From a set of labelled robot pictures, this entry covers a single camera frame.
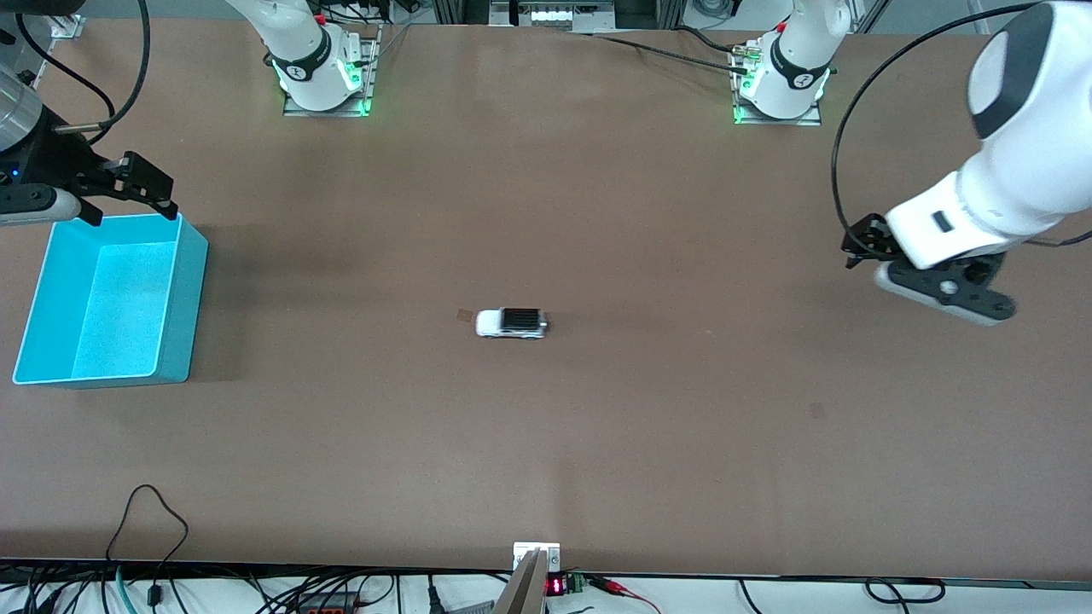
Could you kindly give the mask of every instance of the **black plug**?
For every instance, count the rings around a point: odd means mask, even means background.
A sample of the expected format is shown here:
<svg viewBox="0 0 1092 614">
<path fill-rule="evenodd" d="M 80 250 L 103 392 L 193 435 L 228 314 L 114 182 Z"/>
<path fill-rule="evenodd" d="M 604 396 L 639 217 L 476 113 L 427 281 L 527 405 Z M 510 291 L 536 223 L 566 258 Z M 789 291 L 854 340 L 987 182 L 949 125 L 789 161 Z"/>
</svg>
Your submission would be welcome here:
<svg viewBox="0 0 1092 614">
<path fill-rule="evenodd" d="M 440 602 L 440 593 L 436 592 L 436 585 L 432 583 L 432 576 L 428 577 L 428 614 L 448 614 Z"/>
<path fill-rule="evenodd" d="M 163 587 L 159 585 L 152 585 L 147 588 L 147 604 L 152 607 L 163 603 Z"/>
</svg>

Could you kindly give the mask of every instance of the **mounting plate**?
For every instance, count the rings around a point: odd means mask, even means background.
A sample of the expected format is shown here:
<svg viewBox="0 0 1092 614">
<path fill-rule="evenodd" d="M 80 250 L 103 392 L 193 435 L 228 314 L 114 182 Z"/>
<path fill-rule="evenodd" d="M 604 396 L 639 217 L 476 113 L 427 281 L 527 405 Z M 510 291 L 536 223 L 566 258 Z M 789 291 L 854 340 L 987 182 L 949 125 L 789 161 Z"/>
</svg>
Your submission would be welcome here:
<svg viewBox="0 0 1092 614">
<path fill-rule="evenodd" d="M 549 555 L 549 571 L 561 570 L 561 544 L 549 542 L 515 542 L 512 544 L 512 569 L 520 566 L 527 551 L 545 550 Z"/>
</svg>

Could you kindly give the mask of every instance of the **white floor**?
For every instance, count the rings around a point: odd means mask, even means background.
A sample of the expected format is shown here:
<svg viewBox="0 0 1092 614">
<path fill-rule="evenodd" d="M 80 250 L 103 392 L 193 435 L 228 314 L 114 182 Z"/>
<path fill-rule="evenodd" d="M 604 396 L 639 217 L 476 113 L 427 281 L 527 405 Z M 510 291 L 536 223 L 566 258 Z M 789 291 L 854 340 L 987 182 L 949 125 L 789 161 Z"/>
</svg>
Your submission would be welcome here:
<svg viewBox="0 0 1092 614">
<path fill-rule="evenodd" d="M 649 599 L 663 614 L 753 614 L 744 601 L 739 583 L 728 579 L 663 579 L 619 578 L 628 589 Z M 147 581 L 133 582 L 127 590 L 138 614 L 151 609 L 145 604 Z M 164 602 L 159 614 L 180 614 L 181 610 L 171 594 L 169 585 L 161 581 Z M 287 579 L 263 580 L 268 593 L 275 594 L 295 583 Z M 400 581 L 402 600 L 397 591 L 375 605 L 360 609 L 357 614 L 427 614 L 429 610 L 427 581 L 424 576 L 406 576 Z M 385 577 L 367 581 L 361 590 L 366 601 L 378 599 L 390 586 Z M 356 590 L 357 585 L 349 586 Z M 437 576 L 437 591 L 450 612 L 460 607 L 496 600 L 505 585 L 488 576 Z M 762 614 L 797 614 L 836 612 L 839 614 L 900 614 L 895 605 L 886 605 L 868 598 L 860 583 L 787 582 L 753 579 L 747 581 L 751 597 Z M 189 614 L 248 614 L 262 607 L 261 597 L 241 580 L 179 580 L 178 590 Z M 112 582 L 107 586 L 111 614 L 122 614 L 124 609 Z M 906 588 L 904 597 L 923 597 L 921 588 Z M 57 612 L 69 603 L 66 593 Z M 0 612 L 20 611 L 26 598 L 25 589 L 0 593 Z M 553 614 L 569 614 L 592 606 L 594 614 L 655 614 L 648 605 L 631 599 L 612 597 L 594 589 L 547 602 Z M 911 605 L 912 614 L 1088 614 L 1092 612 L 1092 592 L 1017 588 L 950 587 L 938 603 Z M 74 614 L 99 614 L 98 586 L 86 590 Z"/>
</svg>

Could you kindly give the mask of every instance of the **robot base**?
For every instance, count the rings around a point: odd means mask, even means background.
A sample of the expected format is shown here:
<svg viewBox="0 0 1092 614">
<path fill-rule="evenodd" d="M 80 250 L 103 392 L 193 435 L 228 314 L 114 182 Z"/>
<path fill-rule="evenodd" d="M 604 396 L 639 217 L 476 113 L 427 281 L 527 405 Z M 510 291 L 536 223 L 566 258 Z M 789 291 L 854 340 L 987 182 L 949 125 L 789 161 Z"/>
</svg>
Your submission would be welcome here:
<svg viewBox="0 0 1092 614">
<path fill-rule="evenodd" d="M 292 96 L 285 94 L 284 96 L 284 116 L 285 117 L 368 117 L 371 114 L 371 98 L 376 92 L 376 71 L 378 69 L 377 58 L 379 56 L 379 37 L 377 38 L 360 38 L 359 44 L 359 55 L 355 50 L 351 51 L 352 56 L 349 61 L 359 60 L 363 66 L 360 68 L 354 67 L 352 63 L 345 64 L 344 76 L 349 82 L 356 84 L 361 83 L 363 85 L 356 92 L 354 92 L 349 97 L 345 98 L 345 102 L 337 105 L 336 107 L 323 110 L 314 111 L 308 110 L 296 104 Z"/>
<path fill-rule="evenodd" d="M 759 40 L 748 40 L 746 48 L 753 49 L 758 51 Z M 755 71 L 757 68 L 757 58 L 750 56 L 737 57 L 735 54 L 727 54 L 728 64 L 734 67 L 745 68 L 748 71 Z M 811 108 L 807 110 L 804 115 L 795 117 L 792 119 L 778 119 L 770 117 L 764 113 L 758 110 L 755 103 L 743 97 L 739 92 L 744 88 L 750 87 L 750 80 L 752 78 L 749 74 L 736 74 L 732 73 L 732 116 L 735 123 L 749 123 L 749 125 L 781 125 L 781 126 L 822 126 L 821 117 L 819 115 L 819 102 L 811 103 Z"/>
</svg>

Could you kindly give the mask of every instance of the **metal bracket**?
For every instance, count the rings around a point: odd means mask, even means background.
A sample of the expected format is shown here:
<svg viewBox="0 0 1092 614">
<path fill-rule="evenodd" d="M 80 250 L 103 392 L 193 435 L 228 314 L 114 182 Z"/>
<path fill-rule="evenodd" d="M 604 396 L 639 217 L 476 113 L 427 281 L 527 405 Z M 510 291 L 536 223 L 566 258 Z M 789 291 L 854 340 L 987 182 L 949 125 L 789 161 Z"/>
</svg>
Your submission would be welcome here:
<svg viewBox="0 0 1092 614">
<path fill-rule="evenodd" d="M 902 288 L 907 298 L 938 308 L 958 308 L 963 317 L 993 326 L 1016 315 L 1016 305 L 1007 295 L 990 290 L 1005 261 L 1005 253 L 973 256 L 941 262 L 931 269 L 918 270 L 905 258 L 886 262 L 885 281 Z"/>
<path fill-rule="evenodd" d="M 87 17 L 80 15 L 57 15 L 47 17 L 54 38 L 79 38 Z"/>
<path fill-rule="evenodd" d="M 536 550 L 546 552 L 549 571 L 561 570 L 561 544 L 548 542 L 515 542 L 512 544 L 512 569 L 520 566 L 520 562 L 529 552 Z"/>
<path fill-rule="evenodd" d="M 546 578 L 550 562 L 561 563 L 560 548 L 557 544 L 517 542 L 512 553 L 522 546 L 529 547 L 519 555 L 520 564 L 508 579 L 505 592 L 497 598 L 492 614 L 542 614 L 546 610 Z"/>
</svg>

